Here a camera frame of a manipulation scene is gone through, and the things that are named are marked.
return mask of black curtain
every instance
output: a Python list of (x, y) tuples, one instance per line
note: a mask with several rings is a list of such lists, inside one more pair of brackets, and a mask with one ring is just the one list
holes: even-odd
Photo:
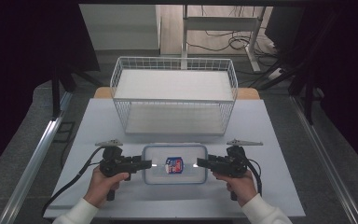
[(78, 4), (0, 1), (0, 155), (55, 71), (99, 71)]
[(358, 154), (358, 2), (344, 8), (318, 59), (322, 107)]

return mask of white shelf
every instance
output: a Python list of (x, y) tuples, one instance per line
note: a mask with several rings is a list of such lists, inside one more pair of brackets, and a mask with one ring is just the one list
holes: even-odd
[(227, 71), (123, 69), (114, 99), (234, 101)]

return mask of white sleeve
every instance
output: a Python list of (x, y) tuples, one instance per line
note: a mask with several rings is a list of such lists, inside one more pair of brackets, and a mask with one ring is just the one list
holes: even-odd
[(242, 212), (249, 218), (252, 224), (288, 224), (290, 219), (279, 209), (266, 203), (257, 194), (242, 207)]
[(97, 212), (97, 207), (81, 198), (68, 213), (57, 217), (53, 224), (89, 224)]

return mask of desk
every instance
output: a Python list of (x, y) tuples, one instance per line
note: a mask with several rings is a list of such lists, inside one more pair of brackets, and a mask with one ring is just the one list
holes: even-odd
[[(97, 97), (89, 101), (85, 116), (56, 189), (65, 185), (96, 148), (96, 142), (117, 138), (123, 142), (123, 155), (142, 153), (148, 143), (198, 142), (205, 145), (208, 153), (224, 156), (226, 142), (233, 138), (263, 142), (264, 146), (245, 147), (249, 158), (256, 160), (262, 169), (263, 197), (279, 206), (290, 217), (305, 216), (296, 194), (292, 178), (284, 161), (269, 115), (256, 91), (241, 89), (240, 96), (249, 95), (254, 100), (237, 100), (230, 123), (224, 136), (197, 135), (148, 135), (124, 134), (117, 112), (106, 94), (107, 88), (99, 89)], [(100, 161), (102, 152), (93, 162)], [(60, 195), (47, 210), (46, 217), (56, 217), (70, 209), (84, 195), (90, 182), (92, 169), (67, 191)], [(123, 182), (114, 201), (107, 203), (97, 214), (98, 218), (112, 219), (228, 219), (244, 218), (236, 202), (229, 199), (226, 184), (216, 180), (208, 172), (208, 179), (199, 185), (146, 185), (142, 172), (132, 175), (131, 181)]]
[[(76, 4), (145, 4), (145, 1), (140, 0), (83, 0), (83, 1), (75, 1), (75, 0), (65, 0), (64, 2), (56, 1), (59, 4), (66, 3), (76, 3)], [(147, 4), (170, 4), (170, 5), (227, 5), (227, 6), (261, 6), (261, 7), (306, 7), (310, 5), (319, 5), (319, 6), (339, 6), (343, 4), (340, 0), (227, 0), (222, 4), (220, 0), (172, 0), (172, 1), (163, 1), (163, 0), (153, 0), (148, 1)], [(328, 28), (331, 26), (331, 22), (325, 26)], [(318, 40), (323, 40), (323, 35), (318, 37)], [(318, 49), (320, 44), (314, 45), (312, 54), (310, 58), (313, 59), (314, 51)], [(47, 136), (43, 136), (41, 138), (41, 143), (45, 142), (46, 139), (49, 139), (51, 134), (47, 134)], [(14, 190), (9, 202), (7, 203), (7, 207), (2, 213), (1, 220), (11, 220), (13, 221), (16, 218), (16, 215), (21, 208), (24, 197), (26, 196), (29, 187), (34, 182), (34, 176), (38, 172), (40, 163), (44, 159), (46, 155), (46, 147), (37, 147), (38, 150), (35, 151), (34, 156), (31, 158), (27, 169), (21, 177), (21, 181), (19, 181), (18, 186)]]

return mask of gray floor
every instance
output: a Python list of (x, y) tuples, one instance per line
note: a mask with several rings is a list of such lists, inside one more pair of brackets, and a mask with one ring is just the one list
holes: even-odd
[[(115, 62), (116, 57), (117, 55), (110, 55), (105, 59)], [(250, 71), (246, 57), (232, 57), (232, 60), (236, 69)], [(107, 86), (114, 64), (101, 63), (101, 68), (101, 73), (90, 74)], [(74, 78), (77, 89), (65, 116), (65, 124), (62, 125), (63, 129), (73, 125), (74, 133), (70, 138), (75, 136), (87, 102), (96, 90), (96, 87), (87, 81), (77, 76)], [(254, 79), (255, 75), (238, 73), (239, 82)], [(246, 87), (250, 83), (244, 82), (242, 86)], [(290, 80), (287, 80), (266, 91), (261, 91), (260, 96), (266, 104), (283, 156), (307, 215), (291, 217), (291, 219), (294, 223), (350, 223), (290, 101), (287, 94), (289, 83)], [(50, 91), (49, 83), (35, 89), (34, 102), (27, 117), (0, 158), (0, 216), (50, 120)], [(358, 156), (325, 116), (318, 102), (313, 105), (312, 115), (315, 129), (358, 205)], [(58, 133), (55, 140), (64, 140), (66, 137), (66, 133)], [(70, 143), (67, 149), (65, 145), (66, 143), (54, 142), (50, 146), (15, 223), (48, 223), (40, 217), (40, 211), (55, 187), (61, 173), (61, 163), (70, 150)], [(108, 221), (94, 220), (92, 223), (108, 223)], [(247, 223), (247, 221), (236, 220), (235, 223)]]

